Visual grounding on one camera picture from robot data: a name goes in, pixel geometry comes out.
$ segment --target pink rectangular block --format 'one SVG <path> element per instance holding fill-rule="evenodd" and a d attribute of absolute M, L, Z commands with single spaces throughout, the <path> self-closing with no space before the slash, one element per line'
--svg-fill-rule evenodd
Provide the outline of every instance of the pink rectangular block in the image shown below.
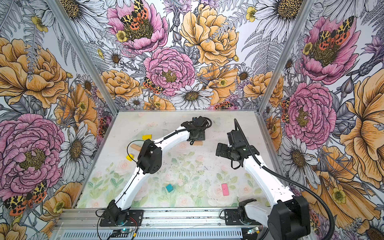
<path fill-rule="evenodd" d="M 223 196 L 229 195 L 228 185 L 226 183 L 221 184 L 221 189 L 223 190 Z"/>

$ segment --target pink painted rose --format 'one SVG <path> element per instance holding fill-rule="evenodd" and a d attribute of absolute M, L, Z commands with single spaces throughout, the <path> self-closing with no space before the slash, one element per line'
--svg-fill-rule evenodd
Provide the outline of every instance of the pink painted rose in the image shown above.
<path fill-rule="evenodd" d="M 321 147 L 336 123 L 336 113 L 331 108 L 332 96 L 320 83 L 300 83 L 290 98 L 288 136 L 294 135 L 305 142 L 308 149 Z"/>
<path fill-rule="evenodd" d="M 192 60 L 172 48 L 159 48 L 151 57 L 144 60 L 147 78 L 153 84 L 164 88 L 163 93 L 175 95 L 175 91 L 195 81 L 195 68 Z"/>
<path fill-rule="evenodd" d="M 144 8 L 148 10 L 147 19 L 140 23 L 137 30 L 132 30 L 130 27 L 125 27 L 121 21 L 122 17 L 132 15 L 134 4 L 128 7 L 125 3 L 120 8 L 107 9 L 108 24 L 111 34 L 116 35 L 116 42 L 123 45 L 123 54 L 127 56 L 139 55 L 143 52 L 150 52 L 158 47 L 164 46 L 168 40 L 168 22 L 166 17 L 161 18 L 157 13 L 155 6 L 143 0 Z"/>
<path fill-rule="evenodd" d="M 319 33 L 321 31 L 332 32 L 339 28 L 343 22 L 336 23 L 321 17 L 310 30 L 310 35 L 304 39 L 304 49 L 301 58 L 296 64 L 296 70 L 313 81 L 322 81 L 329 85 L 341 78 L 355 63 L 358 54 L 353 54 L 360 31 L 356 30 L 356 18 L 349 32 L 349 37 L 341 45 L 331 44 L 320 50 Z"/>
<path fill-rule="evenodd" d="M 30 193 L 46 181 L 52 187 L 61 176 L 58 168 L 64 134 L 51 120 L 23 114 L 0 123 L 0 197 L 6 200 Z"/>

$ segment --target floral wallpaper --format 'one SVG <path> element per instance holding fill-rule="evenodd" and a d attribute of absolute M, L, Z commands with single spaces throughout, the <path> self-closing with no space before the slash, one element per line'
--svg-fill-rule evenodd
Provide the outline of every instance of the floral wallpaper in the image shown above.
<path fill-rule="evenodd" d="M 382 239 L 384 1 L 317 1 L 315 8 L 319 16 L 309 16 L 281 73 L 282 96 L 272 95 L 262 115 L 286 176 L 330 207 L 332 239 Z M 321 239 L 325 209 L 291 189 L 308 200 Z"/>
<path fill-rule="evenodd" d="M 1 1 L 1 239 L 48 240 L 111 121 L 46 3 Z"/>
<path fill-rule="evenodd" d="M 256 109 L 302 0 L 61 3 L 119 109 Z"/>

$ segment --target yellow block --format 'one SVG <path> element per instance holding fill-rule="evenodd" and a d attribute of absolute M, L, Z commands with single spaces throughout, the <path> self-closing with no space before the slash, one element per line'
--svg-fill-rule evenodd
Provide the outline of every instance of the yellow block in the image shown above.
<path fill-rule="evenodd" d="M 133 159 L 133 155 L 132 154 L 129 154 L 128 156 L 126 156 L 126 159 L 128 159 L 129 161 L 132 162 L 132 159 Z"/>
<path fill-rule="evenodd" d="M 152 138 L 152 134 L 150 135 L 143 135 L 143 140 L 147 140 L 147 139 L 151 139 Z"/>

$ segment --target floral wall panel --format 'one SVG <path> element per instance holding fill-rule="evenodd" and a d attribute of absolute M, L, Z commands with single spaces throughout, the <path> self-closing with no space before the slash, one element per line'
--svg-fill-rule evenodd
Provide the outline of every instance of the floral wall panel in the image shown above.
<path fill-rule="evenodd" d="M 61 2 L 119 108 L 256 109 L 302 0 Z"/>
<path fill-rule="evenodd" d="M 45 2 L 0 9 L 0 235 L 47 240 L 112 117 Z"/>
<path fill-rule="evenodd" d="M 383 228 L 384 1 L 319 1 L 284 67 L 283 96 L 263 113 L 285 174 L 330 207 L 333 239 L 377 239 Z M 306 191 L 313 230 L 329 229 Z"/>

